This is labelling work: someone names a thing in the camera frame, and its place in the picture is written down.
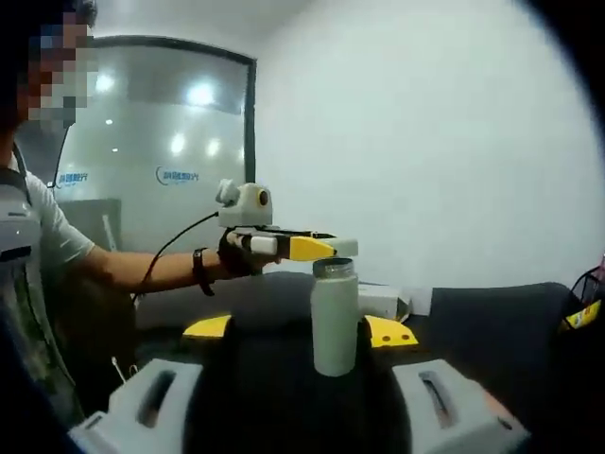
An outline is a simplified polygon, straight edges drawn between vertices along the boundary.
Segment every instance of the logo on glass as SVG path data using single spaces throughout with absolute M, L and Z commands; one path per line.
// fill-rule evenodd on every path
M 88 182 L 88 173 L 64 173 L 59 176 L 56 187 L 57 189 L 61 189 L 63 187 L 75 186 L 82 182 Z
M 176 170 L 165 170 L 163 167 L 158 167 L 155 170 L 155 178 L 158 183 L 163 186 L 171 184 L 186 184 L 199 181 L 199 174 L 193 172 L 179 172 Z

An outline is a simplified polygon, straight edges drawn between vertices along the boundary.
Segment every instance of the ceiling light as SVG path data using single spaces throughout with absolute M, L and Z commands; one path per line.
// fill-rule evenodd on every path
M 219 150 L 220 140 L 212 139 L 210 142 L 208 142 L 208 147 L 206 147 L 206 154 L 209 158 L 214 158 L 218 154 Z
M 182 134 L 177 134 L 172 139 L 172 144 L 170 144 L 170 150 L 172 154 L 179 154 L 185 148 L 185 137 Z
M 208 83 L 193 87 L 187 94 L 187 102 L 194 106 L 208 106 L 215 103 L 215 91 Z
M 99 93 L 109 92 L 113 87 L 114 80 L 105 74 L 101 74 L 96 79 L 95 88 Z

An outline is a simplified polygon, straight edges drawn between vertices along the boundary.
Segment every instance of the grey plastic housing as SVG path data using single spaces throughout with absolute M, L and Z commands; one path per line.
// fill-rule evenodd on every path
M 202 366 L 154 359 L 110 398 L 108 414 L 88 418 L 70 435 L 89 454 L 174 454 L 183 452 L 185 417 Z M 488 408 L 485 393 L 443 360 L 392 368 L 409 420 L 412 454 L 492 454 L 511 452 L 528 433 L 514 419 L 502 420 Z M 141 423 L 141 411 L 170 376 L 153 427 Z M 449 414 L 444 427 L 430 381 Z
M 511 452 L 528 437 L 516 420 L 505 420 L 490 410 L 478 383 L 442 359 L 396 366 L 392 371 L 406 402 L 414 454 Z M 427 382 L 437 392 L 439 405 Z M 440 411 L 448 414 L 445 424 Z
M 110 397 L 107 414 L 98 412 L 69 434 L 90 454 L 168 454 L 183 451 L 185 416 L 202 366 L 153 359 Z M 169 375 L 171 382 L 155 425 L 140 422 L 141 410 Z

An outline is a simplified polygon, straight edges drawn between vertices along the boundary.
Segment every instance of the water bottle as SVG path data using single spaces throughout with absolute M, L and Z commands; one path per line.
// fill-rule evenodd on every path
M 350 258 L 326 258 L 313 264 L 311 293 L 313 362 L 327 376 L 349 373 L 355 365 L 359 311 L 358 280 Z

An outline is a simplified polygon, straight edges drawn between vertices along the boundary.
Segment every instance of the black wristband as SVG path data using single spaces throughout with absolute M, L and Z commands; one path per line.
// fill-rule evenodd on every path
M 195 249 L 193 252 L 193 274 L 196 276 L 198 280 L 198 284 L 201 287 L 201 291 L 204 292 L 206 296 L 215 296 L 215 293 L 210 288 L 210 283 L 208 282 L 208 274 L 206 273 L 206 269 L 204 268 L 203 262 L 203 252 L 208 248 Z

